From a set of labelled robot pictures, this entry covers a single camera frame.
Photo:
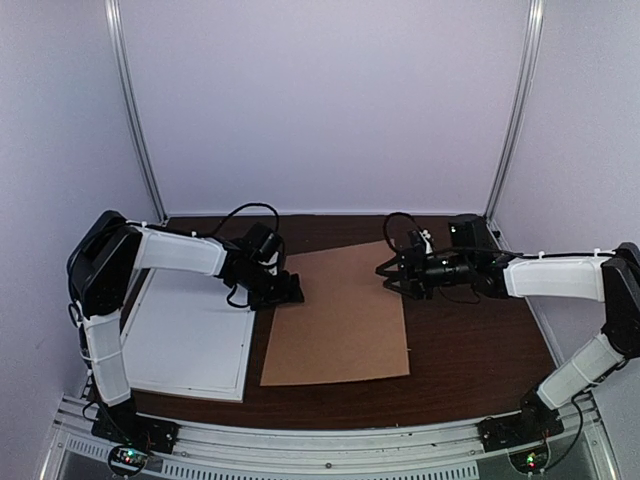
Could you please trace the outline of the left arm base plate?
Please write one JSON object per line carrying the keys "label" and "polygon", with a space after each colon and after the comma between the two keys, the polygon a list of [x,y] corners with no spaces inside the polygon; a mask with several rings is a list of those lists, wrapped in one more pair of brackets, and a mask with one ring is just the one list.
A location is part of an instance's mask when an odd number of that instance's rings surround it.
{"label": "left arm base plate", "polygon": [[101,399],[95,404],[98,410],[91,429],[93,436],[145,453],[173,452],[179,433],[177,423],[140,415],[133,397],[115,406],[107,406]]}

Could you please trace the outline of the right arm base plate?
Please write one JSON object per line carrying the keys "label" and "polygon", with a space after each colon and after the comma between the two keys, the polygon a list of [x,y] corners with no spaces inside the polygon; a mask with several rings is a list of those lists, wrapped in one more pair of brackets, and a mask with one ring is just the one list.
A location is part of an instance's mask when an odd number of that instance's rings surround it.
{"label": "right arm base plate", "polygon": [[486,453],[541,442],[564,432],[558,409],[550,409],[534,391],[520,401],[520,410],[502,417],[487,417],[477,426]]}

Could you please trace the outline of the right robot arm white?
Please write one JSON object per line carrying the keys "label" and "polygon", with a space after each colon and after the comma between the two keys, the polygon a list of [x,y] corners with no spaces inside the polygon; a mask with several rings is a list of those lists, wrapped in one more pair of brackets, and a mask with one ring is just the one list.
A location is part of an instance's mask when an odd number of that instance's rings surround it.
{"label": "right robot arm white", "polygon": [[469,286],[491,299],[524,299],[541,319],[578,324],[574,350],[523,398],[513,419],[519,440],[535,440],[551,411],[639,355],[639,248],[523,254],[496,248],[405,249],[376,267],[385,288],[428,299],[438,288]]}

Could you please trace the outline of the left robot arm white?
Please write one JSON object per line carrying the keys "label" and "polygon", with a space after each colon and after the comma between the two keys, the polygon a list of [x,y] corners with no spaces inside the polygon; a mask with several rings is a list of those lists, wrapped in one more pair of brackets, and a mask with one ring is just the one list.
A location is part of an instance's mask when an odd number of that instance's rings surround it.
{"label": "left robot arm white", "polygon": [[216,233],[184,233],[138,223],[107,210],[70,255],[67,266],[68,311],[80,350],[108,410],[106,429],[123,444],[144,433],[138,415],[121,404],[132,396],[122,352],[120,322],[129,284],[137,270],[170,270],[216,278],[236,292],[244,289],[244,307],[259,311],[304,301],[298,275],[284,267],[284,241],[276,228],[256,223],[240,238]]}

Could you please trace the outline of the brown backing board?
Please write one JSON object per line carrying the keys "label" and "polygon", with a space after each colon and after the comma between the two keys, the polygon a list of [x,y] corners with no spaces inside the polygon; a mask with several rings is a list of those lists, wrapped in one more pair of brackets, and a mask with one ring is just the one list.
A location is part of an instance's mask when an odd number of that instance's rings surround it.
{"label": "brown backing board", "polygon": [[402,299],[376,267],[382,241],[291,255],[305,300],[276,309],[260,384],[338,384],[410,373]]}

